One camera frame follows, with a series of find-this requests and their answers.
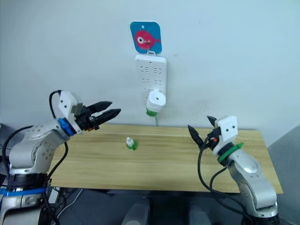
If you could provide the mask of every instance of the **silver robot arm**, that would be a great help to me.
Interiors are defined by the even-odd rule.
[[[95,117],[112,102],[98,102],[88,107],[75,94],[59,91],[59,109],[64,118],[53,119],[26,130],[24,138],[9,154],[7,188],[1,189],[1,224],[49,224],[44,221],[44,182],[56,149],[71,136],[84,130],[99,129],[99,125],[116,117],[121,109],[111,109]]]
[[[247,214],[258,224],[265,224],[266,220],[277,224],[277,197],[273,186],[262,173],[259,162],[241,149],[242,144],[234,144],[238,135],[237,118],[228,116],[217,120],[209,116],[208,119],[215,128],[208,134],[206,148],[213,150],[213,154],[218,156],[218,162],[229,169],[231,177],[239,186]],[[190,126],[189,131],[193,140],[201,146],[202,139]]]

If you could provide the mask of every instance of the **power outlet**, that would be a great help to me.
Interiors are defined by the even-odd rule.
[[[142,83],[142,96],[146,100],[149,93],[159,90],[166,95],[167,60],[164,57],[137,55],[135,66]]]

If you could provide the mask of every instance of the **plastic bottle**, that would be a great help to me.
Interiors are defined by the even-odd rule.
[[[126,146],[130,151],[134,151],[137,149],[137,142],[132,138],[128,137],[126,139]]]

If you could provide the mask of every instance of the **white cord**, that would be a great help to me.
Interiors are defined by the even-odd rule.
[[[67,208],[69,208],[71,205],[73,205],[77,198],[79,197],[79,195],[81,194],[81,192],[83,191],[83,189],[81,189],[78,193],[78,195],[76,196],[76,198],[74,199],[74,201],[72,201],[72,203],[70,203],[69,205],[67,205],[62,211],[59,212],[59,214],[57,215],[57,218],[60,217],[60,215],[63,213],[63,211],[65,211]]]

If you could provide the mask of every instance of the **small bottle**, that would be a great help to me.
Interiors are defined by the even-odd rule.
[[[126,146],[130,151],[134,151],[137,149],[137,142],[132,138],[128,137],[126,139]]]
[[[146,104],[146,114],[155,117],[165,106],[165,95],[158,90],[149,93]]]

